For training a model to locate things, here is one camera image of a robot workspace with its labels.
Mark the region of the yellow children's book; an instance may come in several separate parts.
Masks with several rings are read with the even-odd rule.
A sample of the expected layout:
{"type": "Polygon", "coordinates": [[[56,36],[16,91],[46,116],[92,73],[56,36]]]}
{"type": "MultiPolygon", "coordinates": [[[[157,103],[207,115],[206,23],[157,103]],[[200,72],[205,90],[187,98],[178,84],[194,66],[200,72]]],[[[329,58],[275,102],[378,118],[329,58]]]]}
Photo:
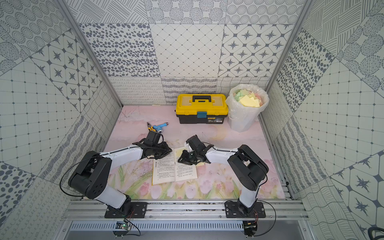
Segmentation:
{"type": "Polygon", "coordinates": [[[189,166],[180,164],[176,161],[175,150],[177,149],[185,150],[185,147],[173,149],[173,151],[166,157],[153,161],[152,185],[194,180],[198,178],[195,165],[189,166]]]}

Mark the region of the white bin with plastic liner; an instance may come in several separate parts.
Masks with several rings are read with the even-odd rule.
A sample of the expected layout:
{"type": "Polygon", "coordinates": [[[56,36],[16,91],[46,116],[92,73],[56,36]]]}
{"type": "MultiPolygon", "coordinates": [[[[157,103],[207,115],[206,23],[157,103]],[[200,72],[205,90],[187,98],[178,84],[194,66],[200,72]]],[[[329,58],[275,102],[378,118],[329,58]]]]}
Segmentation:
{"type": "Polygon", "coordinates": [[[226,99],[226,104],[229,108],[229,125],[231,129],[237,132],[247,131],[257,119],[258,115],[266,109],[269,101],[270,99],[267,92],[257,85],[240,84],[232,88],[226,99]],[[244,107],[233,97],[233,93],[243,89],[259,94],[264,104],[259,108],[244,107]]]}

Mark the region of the discarded sticky notes pile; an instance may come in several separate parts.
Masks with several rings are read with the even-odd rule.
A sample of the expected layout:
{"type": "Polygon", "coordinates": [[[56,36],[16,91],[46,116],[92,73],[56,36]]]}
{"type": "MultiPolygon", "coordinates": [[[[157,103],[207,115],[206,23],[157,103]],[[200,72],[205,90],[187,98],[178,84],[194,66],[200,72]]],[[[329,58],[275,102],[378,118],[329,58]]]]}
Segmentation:
{"type": "Polygon", "coordinates": [[[259,94],[245,89],[236,91],[233,97],[244,107],[259,108],[264,104],[259,94]]]}

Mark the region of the blue plastic tool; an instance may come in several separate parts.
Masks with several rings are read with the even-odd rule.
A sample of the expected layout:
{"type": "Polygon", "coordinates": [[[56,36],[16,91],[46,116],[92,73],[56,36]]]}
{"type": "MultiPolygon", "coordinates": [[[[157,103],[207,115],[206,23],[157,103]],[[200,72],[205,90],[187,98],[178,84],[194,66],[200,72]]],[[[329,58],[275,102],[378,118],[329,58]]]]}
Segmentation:
{"type": "Polygon", "coordinates": [[[163,132],[163,128],[168,126],[169,124],[168,123],[163,123],[163,124],[160,124],[160,125],[153,125],[152,128],[158,132],[158,133],[162,133],[163,132]]]}

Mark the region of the yellow handled pliers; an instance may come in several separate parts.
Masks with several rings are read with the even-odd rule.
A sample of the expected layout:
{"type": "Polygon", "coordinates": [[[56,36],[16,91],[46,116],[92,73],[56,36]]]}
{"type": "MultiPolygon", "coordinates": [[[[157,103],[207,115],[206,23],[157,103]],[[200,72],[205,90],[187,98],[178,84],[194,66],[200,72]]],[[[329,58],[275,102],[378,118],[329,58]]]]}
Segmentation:
{"type": "Polygon", "coordinates": [[[157,131],[149,122],[147,122],[147,128],[148,128],[148,130],[153,131],[153,132],[157,131]]]}

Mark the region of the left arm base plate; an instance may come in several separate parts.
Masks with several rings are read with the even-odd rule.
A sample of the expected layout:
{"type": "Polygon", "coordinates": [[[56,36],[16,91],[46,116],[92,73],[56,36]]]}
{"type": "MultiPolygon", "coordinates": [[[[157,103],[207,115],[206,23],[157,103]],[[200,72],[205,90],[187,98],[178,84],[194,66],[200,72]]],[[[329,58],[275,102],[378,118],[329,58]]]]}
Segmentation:
{"type": "Polygon", "coordinates": [[[124,203],[119,209],[108,206],[104,217],[105,219],[143,219],[147,212],[147,206],[147,202],[124,203]]]}

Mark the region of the aluminium mounting rail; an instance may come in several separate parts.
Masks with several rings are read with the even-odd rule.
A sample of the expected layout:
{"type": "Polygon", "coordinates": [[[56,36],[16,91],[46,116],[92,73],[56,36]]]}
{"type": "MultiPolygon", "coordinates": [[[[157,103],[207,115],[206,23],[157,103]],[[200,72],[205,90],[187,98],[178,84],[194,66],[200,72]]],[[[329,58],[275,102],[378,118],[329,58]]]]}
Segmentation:
{"type": "MultiPolygon", "coordinates": [[[[227,200],[147,200],[147,212],[143,219],[130,220],[244,220],[245,218],[227,218],[224,203],[227,200]]],[[[265,208],[265,218],[247,218],[250,220],[309,220],[308,214],[301,201],[288,200],[259,200],[265,208]]],[[[65,220],[105,220],[107,206],[94,201],[71,201],[65,210],[65,220]]]]}

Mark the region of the left green circuit board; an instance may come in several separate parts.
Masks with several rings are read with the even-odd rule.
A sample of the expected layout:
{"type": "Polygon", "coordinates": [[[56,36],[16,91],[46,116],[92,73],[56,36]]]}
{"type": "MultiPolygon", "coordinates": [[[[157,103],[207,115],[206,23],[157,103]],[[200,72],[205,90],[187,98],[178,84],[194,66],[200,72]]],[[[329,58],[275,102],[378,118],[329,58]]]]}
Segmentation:
{"type": "Polygon", "coordinates": [[[129,234],[131,228],[131,225],[126,222],[117,222],[113,233],[116,237],[123,237],[129,234]]]}

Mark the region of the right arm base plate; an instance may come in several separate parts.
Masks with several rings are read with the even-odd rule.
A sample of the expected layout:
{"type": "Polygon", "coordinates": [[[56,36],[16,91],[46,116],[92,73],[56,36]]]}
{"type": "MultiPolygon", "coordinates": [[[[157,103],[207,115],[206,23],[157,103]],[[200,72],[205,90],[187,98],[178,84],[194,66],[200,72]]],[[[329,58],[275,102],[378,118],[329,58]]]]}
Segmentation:
{"type": "Polygon", "coordinates": [[[261,201],[254,202],[254,204],[247,208],[240,201],[226,201],[224,203],[227,218],[265,218],[265,208],[261,201]]]}

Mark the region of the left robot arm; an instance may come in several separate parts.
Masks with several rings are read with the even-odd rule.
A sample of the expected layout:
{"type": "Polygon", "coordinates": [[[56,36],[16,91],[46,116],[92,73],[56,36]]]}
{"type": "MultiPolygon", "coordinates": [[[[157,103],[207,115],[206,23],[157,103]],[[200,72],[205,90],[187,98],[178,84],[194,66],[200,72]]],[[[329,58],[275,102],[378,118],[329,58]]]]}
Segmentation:
{"type": "Polygon", "coordinates": [[[149,131],[146,138],[132,145],[112,152],[89,151],[79,162],[68,180],[74,190],[92,200],[102,202],[128,215],[131,198],[108,185],[111,170],[129,162],[142,159],[162,159],[172,152],[162,134],[149,131]]]}

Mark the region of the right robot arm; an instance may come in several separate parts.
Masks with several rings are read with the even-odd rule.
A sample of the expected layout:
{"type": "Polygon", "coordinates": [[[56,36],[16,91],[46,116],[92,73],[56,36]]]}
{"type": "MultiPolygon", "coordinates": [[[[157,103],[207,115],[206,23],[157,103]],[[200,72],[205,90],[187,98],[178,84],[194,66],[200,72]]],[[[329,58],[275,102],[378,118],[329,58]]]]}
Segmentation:
{"type": "Polygon", "coordinates": [[[203,143],[194,135],[186,140],[185,147],[187,149],[182,152],[178,163],[229,165],[243,186],[239,197],[240,206],[250,209],[254,205],[260,186],[268,181],[269,167],[249,146],[220,149],[212,144],[203,143]]]}

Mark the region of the yellow black toolbox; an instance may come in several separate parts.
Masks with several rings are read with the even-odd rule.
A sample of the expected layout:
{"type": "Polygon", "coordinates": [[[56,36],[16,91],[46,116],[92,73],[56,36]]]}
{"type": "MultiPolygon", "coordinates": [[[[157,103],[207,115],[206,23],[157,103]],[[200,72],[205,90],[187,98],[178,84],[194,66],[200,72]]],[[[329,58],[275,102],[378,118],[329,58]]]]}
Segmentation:
{"type": "Polygon", "coordinates": [[[222,124],[229,108],[223,94],[181,94],[176,116],[181,124],[222,124]]]}

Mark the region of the right black controller box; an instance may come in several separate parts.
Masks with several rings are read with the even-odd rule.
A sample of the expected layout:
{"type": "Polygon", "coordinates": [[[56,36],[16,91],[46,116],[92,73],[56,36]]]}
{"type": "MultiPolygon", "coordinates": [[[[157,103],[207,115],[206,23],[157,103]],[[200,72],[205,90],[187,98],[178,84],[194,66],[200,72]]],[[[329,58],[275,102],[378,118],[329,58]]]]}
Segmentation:
{"type": "Polygon", "coordinates": [[[246,237],[254,237],[258,230],[258,223],[256,221],[243,221],[244,235],[246,237]]]}

